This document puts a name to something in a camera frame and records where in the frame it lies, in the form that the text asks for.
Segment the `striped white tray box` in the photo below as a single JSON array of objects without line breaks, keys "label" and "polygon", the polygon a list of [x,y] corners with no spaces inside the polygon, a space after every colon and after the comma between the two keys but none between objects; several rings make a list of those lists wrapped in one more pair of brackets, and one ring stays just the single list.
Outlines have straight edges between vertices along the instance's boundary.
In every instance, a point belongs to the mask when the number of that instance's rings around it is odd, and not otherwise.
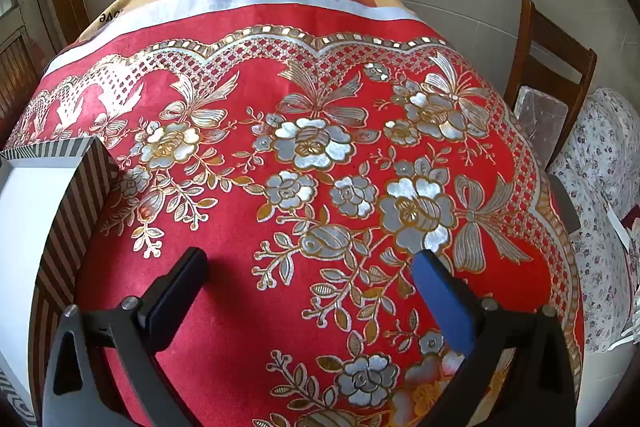
[{"label": "striped white tray box", "polygon": [[26,425],[40,423],[55,329],[117,177],[95,136],[2,150],[1,390]]}]

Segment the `floral fabric bedding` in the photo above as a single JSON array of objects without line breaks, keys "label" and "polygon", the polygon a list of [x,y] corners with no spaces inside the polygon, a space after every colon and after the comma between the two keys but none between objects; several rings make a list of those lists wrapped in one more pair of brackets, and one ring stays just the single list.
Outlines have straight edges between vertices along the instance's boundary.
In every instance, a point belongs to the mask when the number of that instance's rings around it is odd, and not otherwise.
[{"label": "floral fabric bedding", "polygon": [[585,98],[549,172],[578,216],[570,233],[582,288],[585,345],[604,352],[624,335],[639,288],[639,231],[623,220],[639,205],[639,115],[623,95],[598,88]]}]

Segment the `brown wooden chair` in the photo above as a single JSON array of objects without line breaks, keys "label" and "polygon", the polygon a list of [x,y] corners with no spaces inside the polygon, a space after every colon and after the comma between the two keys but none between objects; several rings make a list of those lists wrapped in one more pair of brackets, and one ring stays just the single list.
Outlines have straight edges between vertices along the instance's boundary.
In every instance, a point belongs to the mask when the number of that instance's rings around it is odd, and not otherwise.
[{"label": "brown wooden chair", "polygon": [[[580,79],[574,82],[541,63],[530,49],[536,43],[556,56],[576,72]],[[597,65],[597,53],[582,46],[552,20],[539,12],[532,0],[522,0],[520,24],[514,59],[503,100],[510,109],[514,109],[518,92],[523,87],[541,91],[567,106],[568,112],[563,121],[561,132],[552,150],[550,158],[544,163],[548,167],[562,150],[570,135],[582,103],[589,91],[594,69]]]}]

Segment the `red floral tablecloth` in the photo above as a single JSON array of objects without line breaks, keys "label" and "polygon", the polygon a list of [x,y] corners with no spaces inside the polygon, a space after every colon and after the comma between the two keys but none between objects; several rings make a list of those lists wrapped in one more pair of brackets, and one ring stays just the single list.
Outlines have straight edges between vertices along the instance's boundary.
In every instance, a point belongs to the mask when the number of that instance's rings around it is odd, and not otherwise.
[{"label": "red floral tablecloth", "polygon": [[474,294],[562,327],[575,258],[493,87],[426,25],[302,2],[116,18],[53,61],[10,147],[90,158],[48,234],[27,348],[43,403],[64,310],[204,285],[158,364],[204,426],[415,426],[464,355],[421,298],[433,251]]}]

